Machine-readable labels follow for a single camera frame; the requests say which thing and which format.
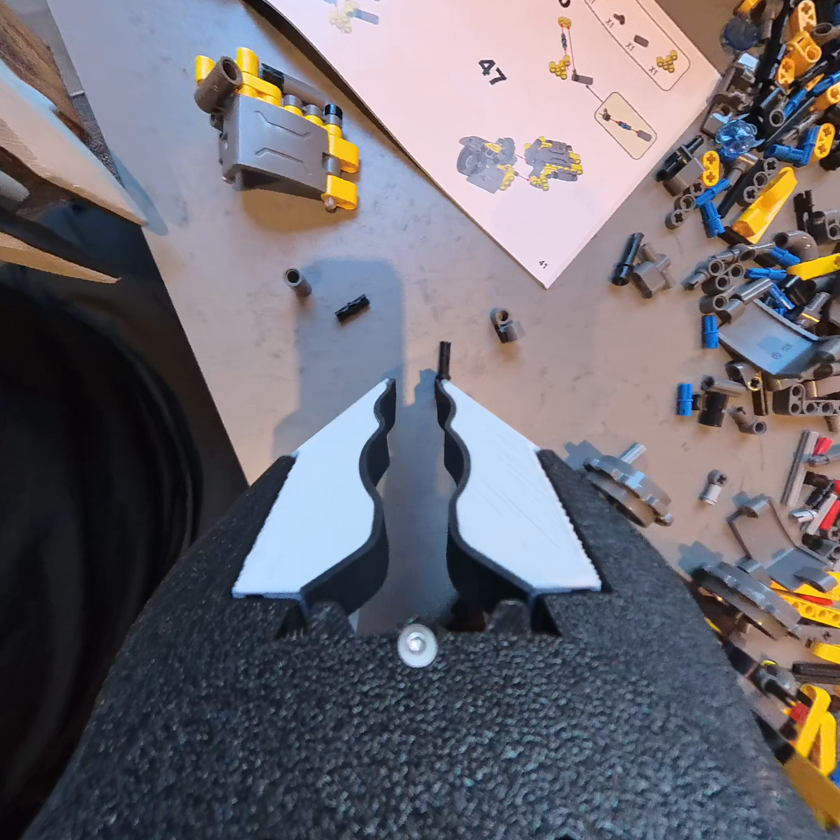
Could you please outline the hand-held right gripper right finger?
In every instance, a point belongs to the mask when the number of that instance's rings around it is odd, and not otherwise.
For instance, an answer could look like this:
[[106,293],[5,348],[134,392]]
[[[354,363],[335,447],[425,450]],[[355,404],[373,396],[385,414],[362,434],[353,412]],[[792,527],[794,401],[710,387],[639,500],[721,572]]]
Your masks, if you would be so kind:
[[460,595],[598,592],[602,580],[539,459],[539,447],[436,382],[448,505],[447,565]]

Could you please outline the yellow grey brick vehicle model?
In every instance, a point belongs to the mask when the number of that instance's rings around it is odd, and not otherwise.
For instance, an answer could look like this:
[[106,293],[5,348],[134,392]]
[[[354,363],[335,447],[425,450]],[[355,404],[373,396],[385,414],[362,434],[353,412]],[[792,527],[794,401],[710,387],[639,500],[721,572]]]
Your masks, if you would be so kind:
[[[634,461],[645,452],[635,444],[620,457],[598,455],[584,462],[588,480],[626,518],[647,528],[672,523],[670,498]],[[795,605],[774,591],[769,583],[741,566],[727,563],[700,564],[691,573],[695,595],[700,597],[710,626],[725,644],[741,682],[752,685],[752,711],[782,763],[794,788],[825,828],[838,829],[838,717],[832,712],[835,696],[825,685],[838,688],[838,665],[794,664],[785,669],[770,660],[758,662],[731,641],[726,622],[733,617],[750,623],[771,638],[795,636],[806,629]],[[784,707],[761,706],[757,698],[775,698]]]

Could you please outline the pile of loose brick parts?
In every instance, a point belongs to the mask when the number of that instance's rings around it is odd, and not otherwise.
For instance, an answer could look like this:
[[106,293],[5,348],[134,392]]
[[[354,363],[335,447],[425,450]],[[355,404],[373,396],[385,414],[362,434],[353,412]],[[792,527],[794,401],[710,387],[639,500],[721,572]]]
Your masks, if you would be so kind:
[[[656,174],[666,226],[696,214],[713,247],[682,287],[700,294],[701,347],[728,356],[723,377],[677,384],[675,414],[747,435],[771,414],[822,417],[838,437],[838,207],[800,185],[838,171],[838,2],[739,2],[721,42],[700,134]],[[817,259],[775,244],[796,229]]]

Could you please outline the person's blue trouser leg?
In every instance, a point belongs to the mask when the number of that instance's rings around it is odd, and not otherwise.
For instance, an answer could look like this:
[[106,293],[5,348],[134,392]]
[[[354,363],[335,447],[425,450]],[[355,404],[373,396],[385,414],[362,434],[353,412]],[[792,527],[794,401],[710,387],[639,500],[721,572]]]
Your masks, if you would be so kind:
[[206,509],[222,511],[248,487],[244,471],[141,227],[81,202],[65,236],[119,269],[115,284],[73,281],[72,298],[151,363],[181,404],[203,472]]

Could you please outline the instruction booklet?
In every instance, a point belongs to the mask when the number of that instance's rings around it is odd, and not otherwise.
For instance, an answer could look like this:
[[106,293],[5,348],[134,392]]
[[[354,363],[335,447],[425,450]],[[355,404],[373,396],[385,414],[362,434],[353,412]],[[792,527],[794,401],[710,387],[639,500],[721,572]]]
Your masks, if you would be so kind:
[[268,5],[546,288],[719,80],[656,2]]

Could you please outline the grey yellow brick assembly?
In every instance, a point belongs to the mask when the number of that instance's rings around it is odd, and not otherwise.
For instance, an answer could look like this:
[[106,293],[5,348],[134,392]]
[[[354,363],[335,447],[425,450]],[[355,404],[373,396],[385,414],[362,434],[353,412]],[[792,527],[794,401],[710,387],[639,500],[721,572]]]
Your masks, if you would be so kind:
[[218,60],[197,56],[195,82],[227,183],[318,200],[329,212],[357,209],[349,175],[359,172],[360,150],[344,135],[337,103],[246,47]]

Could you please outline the black grey joint brick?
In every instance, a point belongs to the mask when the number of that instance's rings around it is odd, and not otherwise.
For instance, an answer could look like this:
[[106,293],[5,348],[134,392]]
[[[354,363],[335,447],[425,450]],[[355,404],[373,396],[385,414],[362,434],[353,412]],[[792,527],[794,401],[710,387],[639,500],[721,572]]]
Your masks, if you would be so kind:
[[657,252],[642,233],[633,233],[625,243],[610,283],[615,287],[633,284],[644,299],[654,298],[674,286],[670,258]]

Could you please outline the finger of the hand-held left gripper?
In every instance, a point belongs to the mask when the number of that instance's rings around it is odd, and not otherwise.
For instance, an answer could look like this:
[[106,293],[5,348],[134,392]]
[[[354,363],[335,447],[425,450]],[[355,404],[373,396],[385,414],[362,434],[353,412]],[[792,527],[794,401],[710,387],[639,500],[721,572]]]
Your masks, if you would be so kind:
[[56,106],[4,63],[1,145],[41,179],[135,224],[147,225],[131,195],[60,120]]
[[1,261],[57,276],[103,284],[116,284],[120,281],[119,276],[114,276],[107,271],[82,266],[70,259],[52,255],[42,248],[26,244],[22,239],[4,233],[1,233]]

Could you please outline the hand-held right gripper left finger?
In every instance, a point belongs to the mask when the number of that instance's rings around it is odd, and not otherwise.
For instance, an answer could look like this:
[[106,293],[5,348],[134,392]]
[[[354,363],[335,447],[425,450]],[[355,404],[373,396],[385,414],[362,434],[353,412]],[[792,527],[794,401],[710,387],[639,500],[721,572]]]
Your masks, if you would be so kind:
[[390,465],[396,382],[383,380],[309,438],[233,586],[233,597],[371,599],[389,544],[377,486]]

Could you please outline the wooden beam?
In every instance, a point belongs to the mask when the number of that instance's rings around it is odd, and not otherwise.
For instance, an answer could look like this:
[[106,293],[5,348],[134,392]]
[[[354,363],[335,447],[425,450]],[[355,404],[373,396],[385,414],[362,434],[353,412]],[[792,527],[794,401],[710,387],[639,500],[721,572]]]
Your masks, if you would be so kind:
[[19,79],[56,106],[59,119],[80,140],[87,139],[87,128],[70,99],[50,47],[5,2],[1,2],[1,59]]

